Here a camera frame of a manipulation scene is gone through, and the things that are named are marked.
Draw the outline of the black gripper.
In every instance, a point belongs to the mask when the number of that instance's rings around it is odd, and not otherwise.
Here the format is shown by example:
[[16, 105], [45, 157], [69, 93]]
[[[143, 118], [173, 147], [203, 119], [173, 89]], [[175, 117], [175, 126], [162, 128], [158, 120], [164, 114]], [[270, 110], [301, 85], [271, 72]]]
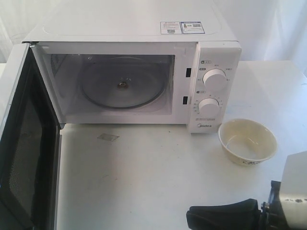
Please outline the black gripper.
[[191, 206], [186, 213], [191, 230], [284, 230], [285, 216], [279, 193], [281, 182], [271, 181], [261, 213], [255, 199], [222, 206]]

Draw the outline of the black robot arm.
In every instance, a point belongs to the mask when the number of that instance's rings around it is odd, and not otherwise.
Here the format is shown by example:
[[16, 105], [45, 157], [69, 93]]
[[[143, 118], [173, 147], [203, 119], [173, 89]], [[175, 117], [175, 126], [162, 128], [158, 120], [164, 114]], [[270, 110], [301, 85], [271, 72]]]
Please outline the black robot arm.
[[281, 181], [271, 181], [267, 202], [247, 199], [224, 206], [191, 206], [191, 230], [305, 230], [307, 228], [307, 153], [289, 155]]

